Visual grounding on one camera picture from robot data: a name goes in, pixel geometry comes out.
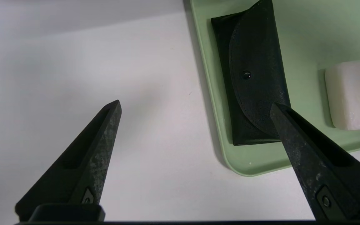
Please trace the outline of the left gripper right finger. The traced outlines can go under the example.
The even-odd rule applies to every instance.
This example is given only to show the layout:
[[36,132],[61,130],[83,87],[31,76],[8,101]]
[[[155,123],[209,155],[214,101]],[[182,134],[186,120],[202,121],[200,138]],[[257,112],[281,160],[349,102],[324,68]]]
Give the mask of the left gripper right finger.
[[270,116],[315,219],[360,222],[360,162],[292,108]]

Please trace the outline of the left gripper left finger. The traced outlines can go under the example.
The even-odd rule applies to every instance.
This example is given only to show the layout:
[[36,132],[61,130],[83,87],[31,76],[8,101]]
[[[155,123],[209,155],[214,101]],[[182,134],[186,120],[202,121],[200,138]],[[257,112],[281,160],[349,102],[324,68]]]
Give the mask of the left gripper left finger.
[[122,108],[105,105],[17,202],[20,222],[101,222],[100,206]]

